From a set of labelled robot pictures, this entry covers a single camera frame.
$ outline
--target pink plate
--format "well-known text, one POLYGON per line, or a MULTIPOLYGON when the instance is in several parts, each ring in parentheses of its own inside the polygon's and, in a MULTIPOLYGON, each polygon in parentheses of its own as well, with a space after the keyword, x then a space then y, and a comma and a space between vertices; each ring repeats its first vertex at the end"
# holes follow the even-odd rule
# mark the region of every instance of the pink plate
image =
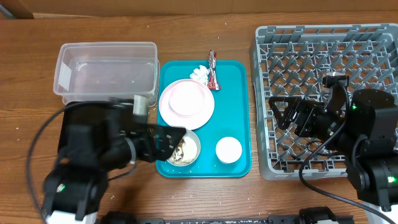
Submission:
POLYGON ((165 88, 159 99, 159 111, 163 120, 170 126, 184 127, 188 130, 198 129, 206 124, 213 115, 214 107, 214 97, 209 88, 207 88, 207 86, 205 86, 204 84, 192 79, 183 79, 171 83, 168 87, 165 88), (200 110, 197 111, 197 113, 194 113, 192 115, 179 114, 174 111, 170 105, 170 96, 173 92, 173 88, 177 86, 177 84, 182 82, 196 83, 203 90, 202 106, 200 110))
POLYGON ((180 115, 193 115, 203 108, 205 100, 203 88, 194 82, 180 82, 170 91, 169 103, 180 115))

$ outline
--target white cup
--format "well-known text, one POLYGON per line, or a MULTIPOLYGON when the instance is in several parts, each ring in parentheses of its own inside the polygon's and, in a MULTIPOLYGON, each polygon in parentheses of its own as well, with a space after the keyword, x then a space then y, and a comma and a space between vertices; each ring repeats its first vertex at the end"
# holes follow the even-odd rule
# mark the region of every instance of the white cup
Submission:
POLYGON ((216 155, 224 164, 234 163, 242 156, 242 145, 236 138, 222 138, 216 145, 216 155))

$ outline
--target bowl of food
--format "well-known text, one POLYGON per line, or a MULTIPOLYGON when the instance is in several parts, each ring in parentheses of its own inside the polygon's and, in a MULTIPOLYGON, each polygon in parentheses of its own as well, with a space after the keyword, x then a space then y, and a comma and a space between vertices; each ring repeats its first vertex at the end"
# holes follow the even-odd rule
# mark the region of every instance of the bowl of food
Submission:
POLYGON ((198 136, 193 131, 187 130, 187 133, 182 137, 172 156, 167 161, 172 165, 183 167, 195 162, 199 153, 200 141, 198 136))

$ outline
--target clear plastic container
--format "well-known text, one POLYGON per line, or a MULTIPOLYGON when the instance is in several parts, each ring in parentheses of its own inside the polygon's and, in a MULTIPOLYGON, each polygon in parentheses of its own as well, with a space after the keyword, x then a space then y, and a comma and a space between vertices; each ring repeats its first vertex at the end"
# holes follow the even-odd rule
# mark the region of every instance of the clear plastic container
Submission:
POLYGON ((109 97, 157 101, 159 61, 153 42, 92 42, 64 44, 57 60, 54 93, 71 101, 109 97))

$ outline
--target wooden surface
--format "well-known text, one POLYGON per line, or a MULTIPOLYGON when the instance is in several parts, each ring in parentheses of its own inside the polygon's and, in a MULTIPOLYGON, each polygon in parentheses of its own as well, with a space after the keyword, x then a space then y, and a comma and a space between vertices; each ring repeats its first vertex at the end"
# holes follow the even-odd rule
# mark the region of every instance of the wooden surface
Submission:
MULTIPOLYGON (((88 19, 0 21, 0 223, 40 223, 25 182, 25 156, 39 126, 62 99, 52 90, 60 47, 68 42, 153 41, 163 65, 170 60, 238 60, 250 74, 249 46, 257 27, 294 24, 398 23, 397 12, 277 13, 223 16, 108 17, 88 19)), ((239 218, 298 214, 299 209, 329 206, 336 214, 362 210, 318 195, 299 181, 267 181, 259 174, 255 105, 248 75, 253 166, 241 179, 166 179, 154 164, 139 163, 134 176, 115 180, 101 201, 109 210, 141 218, 239 218)), ((156 121, 156 109, 150 122, 156 121)), ((33 161, 35 187, 42 201, 42 182, 54 163, 62 117, 46 129, 33 161)), ((313 181, 317 187, 356 200, 344 178, 313 181)))

